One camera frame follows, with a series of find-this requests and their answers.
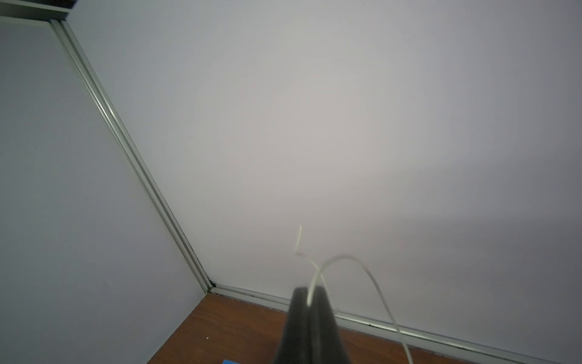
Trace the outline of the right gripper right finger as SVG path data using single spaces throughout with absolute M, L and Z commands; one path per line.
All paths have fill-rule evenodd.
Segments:
M 310 306 L 311 363 L 350 364 L 342 343 L 327 292 L 322 286 L 314 291 Z

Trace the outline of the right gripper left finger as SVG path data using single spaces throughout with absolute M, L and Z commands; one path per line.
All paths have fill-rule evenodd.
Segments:
M 293 291 L 282 338 L 273 360 L 275 364 L 311 362 L 312 346 L 307 296 L 307 288 L 296 288 Z

